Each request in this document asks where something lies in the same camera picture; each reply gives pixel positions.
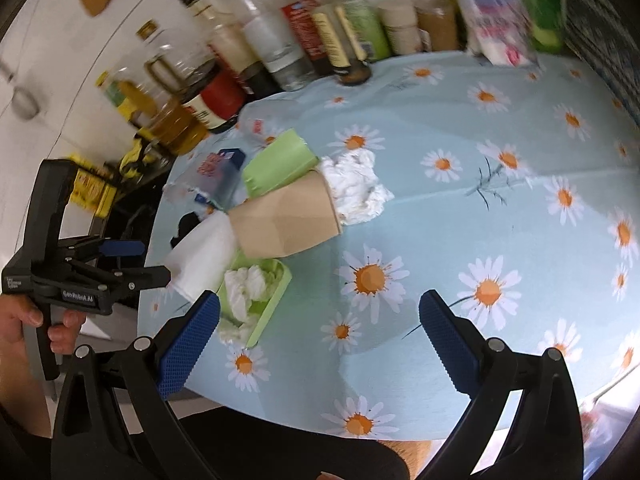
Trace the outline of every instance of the white bottle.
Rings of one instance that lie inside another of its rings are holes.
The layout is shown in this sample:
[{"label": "white bottle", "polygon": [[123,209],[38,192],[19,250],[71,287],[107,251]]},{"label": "white bottle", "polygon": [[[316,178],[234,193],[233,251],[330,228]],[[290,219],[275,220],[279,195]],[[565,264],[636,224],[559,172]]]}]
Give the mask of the white bottle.
[{"label": "white bottle", "polygon": [[316,78],[305,51],[282,13],[263,0],[225,0],[242,32],[283,90],[299,90]]}]

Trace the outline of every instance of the green plastic container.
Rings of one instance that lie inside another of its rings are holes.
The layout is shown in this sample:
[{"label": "green plastic container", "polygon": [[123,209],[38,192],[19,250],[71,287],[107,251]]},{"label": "green plastic container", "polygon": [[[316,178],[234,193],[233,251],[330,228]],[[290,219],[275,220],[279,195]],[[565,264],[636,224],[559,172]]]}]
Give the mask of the green plastic container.
[{"label": "green plastic container", "polygon": [[[249,339],[246,343],[247,348],[251,348],[258,343],[258,339],[260,339],[260,335],[264,330],[264,327],[267,326],[267,323],[271,319],[273,315],[273,311],[280,303],[282,296],[284,295],[284,291],[287,290],[289,286],[289,282],[291,281],[291,271],[289,267],[283,264],[280,260],[256,260],[247,258],[244,256],[242,251],[238,251],[236,254],[236,258],[234,259],[229,270],[238,270],[241,267],[251,267],[253,265],[258,265],[260,268],[266,272],[275,272],[276,275],[280,276],[280,282],[276,287],[273,296],[269,301],[254,301],[249,308],[249,314],[258,314],[260,319],[258,320],[258,325],[256,325],[254,331],[249,336]],[[229,320],[233,320],[234,316],[231,312],[231,307],[229,306],[229,302],[226,296],[226,286],[225,282],[222,282],[220,288],[218,289],[218,297],[220,298],[220,310],[222,312],[222,316],[226,317]]]},{"label": "green plastic container", "polygon": [[249,198],[291,184],[318,165],[319,159],[295,130],[287,130],[242,171]]}]

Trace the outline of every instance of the glass bottle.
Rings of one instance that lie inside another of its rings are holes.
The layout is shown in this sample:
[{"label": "glass bottle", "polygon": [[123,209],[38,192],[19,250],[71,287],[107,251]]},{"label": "glass bottle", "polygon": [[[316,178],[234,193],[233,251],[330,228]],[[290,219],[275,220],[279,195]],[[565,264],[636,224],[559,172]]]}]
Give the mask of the glass bottle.
[{"label": "glass bottle", "polygon": [[207,0],[180,1],[202,26],[209,48],[226,64],[248,94],[262,99],[282,91],[230,14],[216,12]]},{"label": "glass bottle", "polygon": [[145,71],[203,123],[220,134],[236,124],[246,94],[212,54],[183,31],[159,30],[153,20],[137,32],[154,57]]},{"label": "glass bottle", "polygon": [[300,90],[316,78],[311,62],[282,13],[271,10],[263,0],[225,1],[248,43],[283,90]]},{"label": "glass bottle", "polygon": [[300,0],[266,0],[282,11],[289,26],[305,49],[316,73],[322,77],[334,73],[318,29],[311,14]]},{"label": "glass bottle", "polygon": [[147,59],[146,49],[134,50],[104,72],[96,86],[136,130],[149,131],[173,155],[189,153],[209,132],[142,70]]},{"label": "glass bottle", "polygon": [[353,25],[360,43],[370,61],[379,61],[391,56],[385,33],[378,21],[376,11],[368,0],[341,0],[344,12]]},{"label": "glass bottle", "polygon": [[356,86],[371,77],[364,52],[339,0],[301,0],[311,12],[340,83]]}]

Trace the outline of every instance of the crumpled tissue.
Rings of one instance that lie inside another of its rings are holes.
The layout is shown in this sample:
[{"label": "crumpled tissue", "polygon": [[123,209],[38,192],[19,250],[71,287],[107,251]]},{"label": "crumpled tissue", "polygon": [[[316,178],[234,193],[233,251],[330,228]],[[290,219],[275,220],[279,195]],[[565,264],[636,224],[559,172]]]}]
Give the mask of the crumpled tissue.
[{"label": "crumpled tissue", "polygon": [[331,188],[342,225],[368,222],[384,211],[394,198],[373,171],[376,156],[365,148],[349,150],[333,160],[324,156],[318,169]]}]

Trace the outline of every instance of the blue textured gripper pad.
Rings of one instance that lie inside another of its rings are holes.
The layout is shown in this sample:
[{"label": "blue textured gripper pad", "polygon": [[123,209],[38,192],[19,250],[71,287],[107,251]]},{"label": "blue textured gripper pad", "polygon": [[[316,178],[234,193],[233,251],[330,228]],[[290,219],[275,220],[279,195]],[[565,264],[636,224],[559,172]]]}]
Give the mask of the blue textured gripper pad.
[{"label": "blue textured gripper pad", "polygon": [[456,317],[439,296],[431,291],[420,298],[420,324],[449,374],[456,390],[472,399],[480,388],[480,363],[456,327]]},{"label": "blue textured gripper pad", "polygon": [[162,400],[182,389],[219,320],[220,299],[210,292],[160,359],[156,384]]}]

